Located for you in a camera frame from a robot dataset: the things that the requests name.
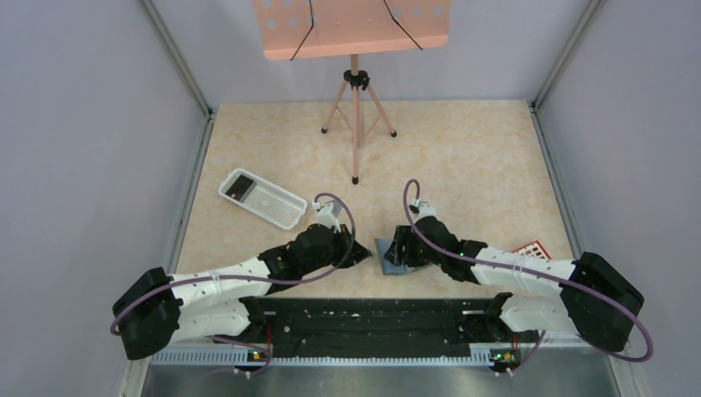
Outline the red plastic basket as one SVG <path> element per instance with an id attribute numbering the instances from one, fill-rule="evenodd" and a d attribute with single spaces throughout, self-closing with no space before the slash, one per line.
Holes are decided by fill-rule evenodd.
<path id="1" fill-rule="evenodd" d="M 546 259 L 550 260 L 551 256 L 546 250 L 546 248 L 541 244 L 540 241 L 535 240 L 533 242 L 529 242 L 526 245 L 519 247 L 514 251 L 515 254 L 521 255 L 521 256 L 529 256 L 529 257 L 536 257 L 540 259 Z"/>

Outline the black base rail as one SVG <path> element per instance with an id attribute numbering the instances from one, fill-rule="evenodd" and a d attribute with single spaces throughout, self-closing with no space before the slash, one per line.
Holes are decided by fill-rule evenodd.
<path id="1" fill-rule="evenodd" d="M 490 312 L 490 299 L 246 299 L 253 313 L 237 340 L 275 358 L 468 357 L 478 343 L 535 342 Z"/>

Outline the black card in basket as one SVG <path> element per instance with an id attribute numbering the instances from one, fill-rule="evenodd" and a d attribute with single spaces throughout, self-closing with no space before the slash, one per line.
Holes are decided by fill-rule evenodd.
<path id="1" fill-rule="evenodd" d="M 231 186 L 227 189 L 226 195 L 235 201 L 241 201 L 249 189 L 255 186 L 255 181 L 246 175 L 238 175 Z"/>

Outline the pink music stand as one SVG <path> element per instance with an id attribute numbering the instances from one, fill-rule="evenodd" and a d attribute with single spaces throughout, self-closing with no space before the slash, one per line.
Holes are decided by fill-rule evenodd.
<path id="1" fill-rule="evenodd" d="M 446 45 L 451 1 L 255 1 L 253 8 L 268 60 L 349 56 L 321 132 L 328 133 L 335 115 L 352 130 L 351 182 L 358 184 L 359 149 L 377 124 L 398 135 L 360 56 Z"/>

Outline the grey card holder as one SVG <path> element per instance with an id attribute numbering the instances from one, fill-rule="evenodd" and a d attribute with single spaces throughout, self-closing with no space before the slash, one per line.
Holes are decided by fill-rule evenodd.
<path id="1" fill-rule="evenodd" d="M 408 275 L 412 274 L 415 272 L 418 272 L 423 269 L 423 266 L 409 266 L 406 262 L 404 262 L 404 266 L 387 266 L 384 262 L 383 254 L 384 251 L 386 250 L 388 243 L 386 240 L 390 240 L 388 238 L 375 238 L 374 243 L 376 246 L 376 249 L 379 253 L 379 261 L 380 261 L 380 267 L 384 275 Z"/>

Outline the white plastic basket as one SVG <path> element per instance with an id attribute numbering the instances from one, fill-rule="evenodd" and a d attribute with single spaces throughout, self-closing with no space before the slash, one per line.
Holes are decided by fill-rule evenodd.
<path id="1" fill-rule="evenodd" d="M 255 181 L 255 186 L 248 190 L 241 201 L 235 201 L 226 195 L 227 189 L 238 175 L 246 175 Z M 284 230 L 293 229 L 308 207 L 305 199 L 242 168 L 229 173 L 220 183 L 217 192 L 224 199 Z"/>

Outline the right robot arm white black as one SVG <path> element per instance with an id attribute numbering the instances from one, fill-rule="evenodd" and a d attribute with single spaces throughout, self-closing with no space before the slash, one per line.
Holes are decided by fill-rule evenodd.
<path id="1" fill-rule="evenodd" d="M 484 313 L 512 332 L 577 335 L 607 352 L 621 352 L 644 304 L 641 293 L 600 255 L 549 260 L 460 240 L 433 216 L 396 227 L 382 249 L 387 269 L 438 266 L 450 278 L 503 288 Z"/>

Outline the aluminium frame rail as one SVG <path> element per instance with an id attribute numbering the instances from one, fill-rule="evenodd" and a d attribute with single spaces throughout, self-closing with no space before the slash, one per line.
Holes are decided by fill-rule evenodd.
<path id="1" fill-rule="evenodd" d="M 478 366 L 499 370 L 515 367 L 525 358 L 526 350 L 535 342 L 520 345 L 514 341 L 504 343 L 478 343 L 472 347 L 468 357 L 439 358 L 275 358 L 271 346 L 260 343 L 228 344 L 224 342 L 201 341 L 166 347 L 150 358 L 154 365 L 181 366 L 234 366 L 256 369 L 272 366 Z"/>

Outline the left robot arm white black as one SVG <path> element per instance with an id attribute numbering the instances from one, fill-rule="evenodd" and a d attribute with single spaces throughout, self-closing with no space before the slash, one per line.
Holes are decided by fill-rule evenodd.
<path id="1" fill-rule="evenodd" d="M 370 258 L 345 225 L 315 223 L 295 239 L 246 261 L 200 273 L 147 270 L 113 304 L 110 328 L 130 361 L 200 337 L 257 337 L 265 325 L 259 298 L 316 281 Z"/>

